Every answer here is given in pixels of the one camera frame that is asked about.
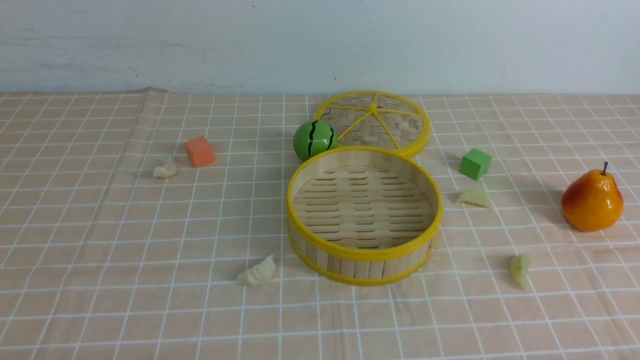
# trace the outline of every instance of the steamer basket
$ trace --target steamer basket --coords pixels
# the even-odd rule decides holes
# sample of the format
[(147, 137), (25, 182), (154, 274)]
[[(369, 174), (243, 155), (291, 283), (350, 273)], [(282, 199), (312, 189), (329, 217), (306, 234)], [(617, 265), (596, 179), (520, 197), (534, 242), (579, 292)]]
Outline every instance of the steamer basket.
[(339, 147), (307, 160), (287, 189), (293, 249), (332, 280), (376, 286), (414, 273), (431, 254), (442, 198), (398, 153)]
[(377, 91), (348, 92), (324, 102), (314, 115), (327, 121), (343, 146), (370, 146), (412, 158), (427, 145), (429, 117), (411, 100)]

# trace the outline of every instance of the red cube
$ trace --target red cube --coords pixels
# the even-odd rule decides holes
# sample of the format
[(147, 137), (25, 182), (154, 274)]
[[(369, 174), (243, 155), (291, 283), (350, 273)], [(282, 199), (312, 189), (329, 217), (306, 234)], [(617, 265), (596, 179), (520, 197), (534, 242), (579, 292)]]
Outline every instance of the red cube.
[(199, 136), (184, 143), (187, 157), (193, 167), (203, 167), (211, 164), (215, 159), (213, 146), (204, 136)]

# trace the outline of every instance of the pear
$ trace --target pear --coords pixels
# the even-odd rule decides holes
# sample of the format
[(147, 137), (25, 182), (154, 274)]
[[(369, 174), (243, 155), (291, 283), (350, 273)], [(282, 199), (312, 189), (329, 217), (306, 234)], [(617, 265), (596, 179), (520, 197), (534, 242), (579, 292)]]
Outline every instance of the pear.
[(564, 217), (576, 229), (592, 232), (613, 226), (624, 209), (624, 200), (613, 176), (602, 170), (589, 170), (564, 191), (561, 206)]

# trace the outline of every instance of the foam block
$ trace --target foam block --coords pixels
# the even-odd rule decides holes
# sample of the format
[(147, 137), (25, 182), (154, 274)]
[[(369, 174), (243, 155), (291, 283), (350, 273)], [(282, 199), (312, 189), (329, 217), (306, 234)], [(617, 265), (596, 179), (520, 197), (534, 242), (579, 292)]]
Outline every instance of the foam block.
[(490, 166), (491, 155), (480, 149), (473, 148), (462, 157), (460, 172), (477, 181), (486, 174)]
[(213, 146), (204, 136), (199, 136), (184, 143), (187, 157), (193, 167), (203, 167), (211, 164), (215, 159)]

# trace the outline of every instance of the toy watermelon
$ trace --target toy watermelon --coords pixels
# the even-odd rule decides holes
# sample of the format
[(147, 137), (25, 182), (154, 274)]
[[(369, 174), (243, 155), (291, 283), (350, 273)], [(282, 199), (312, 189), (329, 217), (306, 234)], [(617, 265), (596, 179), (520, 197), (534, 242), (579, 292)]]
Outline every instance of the toy watermelon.
[(313, 120), (302, 124), (293, 135), (293, 149), (302, 160), (338, 147), (338, 135), (328, 122)]

